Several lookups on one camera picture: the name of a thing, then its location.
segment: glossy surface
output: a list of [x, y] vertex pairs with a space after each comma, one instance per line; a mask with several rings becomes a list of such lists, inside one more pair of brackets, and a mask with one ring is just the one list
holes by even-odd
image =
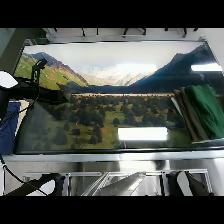
[[[222, 72], [192, 70], [216, 63], [205, 42], [26, 46], [15, 75], [29, 78], [43, 57], [41, 87], [59, 90], [67, 102], [35, 104], [18, 133], [17, 153], [195, 147], [171, 101], [173, 89], [209, 84], [223, 101]], [[118, 128], [141, 127], [166, 127], [167, 140], [119, 141]]]

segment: sky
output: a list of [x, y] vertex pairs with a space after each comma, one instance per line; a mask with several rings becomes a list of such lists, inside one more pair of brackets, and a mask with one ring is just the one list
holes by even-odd
[[74, 71], [86, 72], [88, 66], [105, 69], [122, 68], [122, 65], [123, 69], [140, 65], [142, 69], [155, 70], [169, 63], [176, 53], [189, 53], [201, 44], [188, 41], [69, 43], [26, 46], [24, 53], [45, 52]]

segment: glass tabletop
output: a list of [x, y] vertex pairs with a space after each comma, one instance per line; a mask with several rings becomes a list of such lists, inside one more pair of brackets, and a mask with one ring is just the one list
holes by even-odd
[[[223, 145], [222, 141], [192, 143], [171, 100], [174, 89], [209, 84], [224, 106], [222, 72], [192, 67], [217, 63], [205, 41], [25, 46], [14, 75], [30, 78], [32, 66], [42, 58], [48, 63], [41, 71], [40, 88], [49, 94], [27, 112], [16, 137], [15, 153], [186, 150], [195, 145]], [[63, 97], [48, 99], [55, 91]], [[151, 136], [166, 130], [166, 136], [141, 139], [144, 130]]]

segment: white floor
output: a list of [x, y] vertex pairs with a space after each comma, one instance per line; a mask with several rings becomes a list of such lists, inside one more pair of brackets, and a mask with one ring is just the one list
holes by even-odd
[[[49, 29], [51, 33], [51, 38], [54, 41], [60, 41], [61, 39], [77, 37], [79, 36], [80, 39], [89, 38], [90, 36], [96, 35], [96, 28], [85, 28], [85, 34], [87, 37], [82, 36], [81, 28], [57, 28], [58, 31], [55, 32], [52, 29]], [[124, 28], [99, 28], [99, 36], [120, 36], [124, 32]], [[139, 35], [141, 31], [131, 28], [128, 35]], [[164, 28], [147, 28], [147, 37], [149, 40], [182, 40], [183, 37], [183, 30], [178, 28], [170, 28], [169, 31], [165, 32]], [[207, 38], [211, 48], [216, 55], [218, 62], [224, 68], [224, 28], [199, 28], [198, 31], [194, 32], [193, 28], [188, 28], [188, 34], [185, 39], [183, 40], [198, 40], [198, 38], [203, 35]], [[213, 176], [213, 189], [217, 195], [224, 195], [224, 182], [219, 181], [216, 177], [221, 177], [220, 172], [222, 168], [222, 164], [224, 164], [224, 159], [218, 160], [217, 163], [215, 160], [204, 160], [203, 168], [211, 167], [211, 163], [213, 164], [214, 168], [211, 170], [210, 175]], [[8, 163], [10, 169], [12, 169], [15, 174], [19, 177], [22, 176], [24, 172], [66, 172], [66, 171], [75, 171], [76, 164], [73, 163], [47, 163], [47, 162], [10, 162]], [[11, 178], [9, 175], [6, 176], [6, 192], [10, 192], [11, 190], [15, 189], [16, 187], [20, 186], [20, 183], [17, 182], [15, 179]]]

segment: blue cloth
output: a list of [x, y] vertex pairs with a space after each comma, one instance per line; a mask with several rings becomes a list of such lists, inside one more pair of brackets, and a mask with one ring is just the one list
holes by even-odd
[[[9, 102], [7, 114], [4, 119], [10, 116], [13, 112], [19, 112], [20, 105], [20, 102]], [[13, 153], [18, 118], [19, 114], [16, 114], [13, 118], [0, 126], [0, 153], [2, 155], [10, 155]]]

